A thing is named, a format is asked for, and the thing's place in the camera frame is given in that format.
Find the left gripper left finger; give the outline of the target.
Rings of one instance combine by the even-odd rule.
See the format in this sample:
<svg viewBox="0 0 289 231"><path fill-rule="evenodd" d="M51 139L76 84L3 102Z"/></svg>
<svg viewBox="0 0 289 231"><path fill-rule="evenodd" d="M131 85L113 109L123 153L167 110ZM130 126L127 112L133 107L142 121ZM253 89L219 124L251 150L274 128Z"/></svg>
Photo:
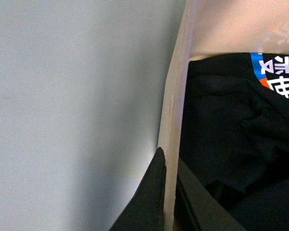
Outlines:
<svg viewBox="0 0 289 231"><path fill-rule="evenodd" d="M162 148L157 148L134 196L126 205L111 231L164 230L164 195L166 161Z"/></svg>

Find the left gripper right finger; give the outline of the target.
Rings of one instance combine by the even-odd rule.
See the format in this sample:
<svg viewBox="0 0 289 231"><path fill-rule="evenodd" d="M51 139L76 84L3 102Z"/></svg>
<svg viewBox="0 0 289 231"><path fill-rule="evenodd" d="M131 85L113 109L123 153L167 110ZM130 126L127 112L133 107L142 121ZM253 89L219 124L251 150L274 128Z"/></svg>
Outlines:
<svg viewBox="0 0 289 231"><path fill-rule="evenodd" d="M179 159L174 210L175 231L244 231Z"/></svg>

